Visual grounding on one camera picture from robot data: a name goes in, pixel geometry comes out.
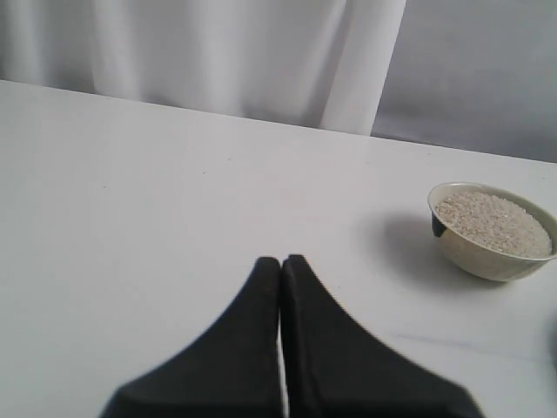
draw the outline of white table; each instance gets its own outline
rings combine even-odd
[[[548,163],[0,82],[0,416],[97,416],[259,255],[303,253],[487,418],[554,418],[557,262],[504,286],[445,262],[426,195],[451,180],[557,213]]]

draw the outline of uncooked rice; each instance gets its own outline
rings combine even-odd
[[[471,241],[527,258],[547,257],[552,242],[543,226],[522,207],[483,192],[459,192],[436,206],[440,220]]]

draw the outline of white bowl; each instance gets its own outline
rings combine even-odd
[[[553,251],[543,258],[527,258],[500,253],[474,243],[440,220],[435,207],[457,192],[483,192],[499,196],[526,209],[544,227],[551,238]],[[505,190],[477,183],[444,183],[429,193],[427,203],[432,210],[433,234],[441,252],[454,264],[467,272],[488,280],[512,281],[521,279],[557,258],[557,220],[534,203]]]

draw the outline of gray wall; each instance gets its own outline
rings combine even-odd
[[[557,1],[408,0],[373,135],[557,162]]]

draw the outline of white curtain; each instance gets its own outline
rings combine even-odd
[[[406,0],[0,0],[2,77],[369,135]]]

